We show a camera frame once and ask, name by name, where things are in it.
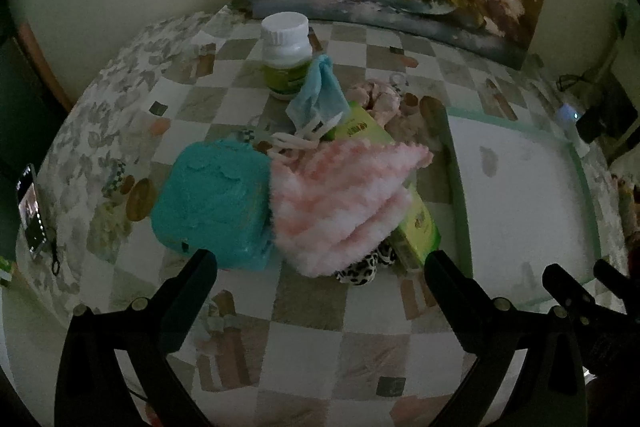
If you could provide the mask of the smartphone on stand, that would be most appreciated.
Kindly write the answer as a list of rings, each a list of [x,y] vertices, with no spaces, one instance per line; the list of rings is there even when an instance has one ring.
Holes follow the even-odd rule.
[[[35,169],[27,165],[16,182],[16,202],[30,257],[37,258],[49,243],[37,191]]]

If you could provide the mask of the teal wet wipes pack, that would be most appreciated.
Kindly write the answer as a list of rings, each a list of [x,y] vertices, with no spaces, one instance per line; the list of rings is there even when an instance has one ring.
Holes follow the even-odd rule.
[[[270,169],[247,143],[189,145],[152,209],[156,238],[186,257],[206,249],[221,269],[262,271],[272,248]]]

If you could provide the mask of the blue surgical face mask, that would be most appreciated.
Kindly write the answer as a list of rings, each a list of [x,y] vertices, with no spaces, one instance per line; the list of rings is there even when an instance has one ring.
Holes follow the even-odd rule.
[[[349,103],[334,74],[333,62],[326,54],[312,60],[303,87],[288,103],[285,114],[297,131],[316,120],[326,124],[335,117],[337,122],[342,122],[349,116]]]

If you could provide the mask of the pink white fluffy cloth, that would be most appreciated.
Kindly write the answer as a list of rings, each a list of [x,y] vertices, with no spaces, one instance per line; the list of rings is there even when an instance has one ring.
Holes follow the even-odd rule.
[[[322,142],[271,158],[274,243],[304,277],[328,277],[364,259],[405,219],[411,173],[431,165],[416,143]]]

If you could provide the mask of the white tray with green rim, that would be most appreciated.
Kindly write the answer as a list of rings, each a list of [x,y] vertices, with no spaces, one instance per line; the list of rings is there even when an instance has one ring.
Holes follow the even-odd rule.
[[[446,110],[444,141],[465,275],[519,307],[549,300],[542,273],[552,263],[582,285],[592,281],[601,241],[570,141],[454,107]]]

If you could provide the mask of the checkered patterned tablecloth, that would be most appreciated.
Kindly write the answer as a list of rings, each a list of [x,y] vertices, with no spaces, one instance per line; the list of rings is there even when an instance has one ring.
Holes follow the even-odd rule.
[[[497,115],[488,88],[506,96],[521,124],[559,134],[544,108],[541,75],[388,29],[315,22],[344,87],[381,80],[421,98]],[[105,182],[126,165],[161,187],[180,152],[201,141],[258,140],[288,124],[283,102],[259,74],[259,25],[223,8],[146,26],[99,72],[70,112],[38,173],[58,238],[61,270],[17,266],[57,333],[79,303],[117,311],[151,296],[186,264],[149,219],[131,221]],[[393,426],[427,423],[471,359],[414,277],[381,268],[350,286],[307,279],[279,255],[262,271],[224,271],[231,323],[208,337],[195,326],[169,357],[180,381],[221,426]]]

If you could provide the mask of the leopard print scrunchie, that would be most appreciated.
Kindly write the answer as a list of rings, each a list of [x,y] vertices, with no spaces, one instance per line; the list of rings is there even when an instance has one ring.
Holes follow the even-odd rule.
[[[352,286],[363,286],[371,283],[378,270],[392,267],[398,261],[394,248],[389,241],[378,244],[378,247],[360,261],[337,271],[334,277],[341,283]]]

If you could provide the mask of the small white light device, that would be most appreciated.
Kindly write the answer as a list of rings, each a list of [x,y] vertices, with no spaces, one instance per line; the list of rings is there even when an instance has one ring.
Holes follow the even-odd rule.
[[[577,123],[580,115],[570,104],[563,103],[556,110],[556,123],[563,130],[565,138],[573,144],[577,155],[584,158],[590,151],[590,146],[579,136]]]

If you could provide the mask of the white-capped green pill bottle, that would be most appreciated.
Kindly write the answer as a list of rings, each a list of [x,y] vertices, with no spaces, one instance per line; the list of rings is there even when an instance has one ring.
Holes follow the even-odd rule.
[[[302,89],[314,58],[309,20],[297,12],[272,14],[262,20],[260,36],[265,84],[278,100],[292,100]]]

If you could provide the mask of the green cardboard box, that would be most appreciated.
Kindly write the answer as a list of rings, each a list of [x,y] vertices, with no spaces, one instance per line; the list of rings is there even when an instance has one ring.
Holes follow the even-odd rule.
[[[392,136],[356,102],[350,102],[350,115],[330,133],[331,139],[366,139],[371,143],[392,144]],[[439,247],[440,234],[431,213],[416,187],[416,172],[409,174],[404,187],[411,195],[406,217],[390,234],[388,241],[399,263],[408,272],[423,269],[424,260]]]

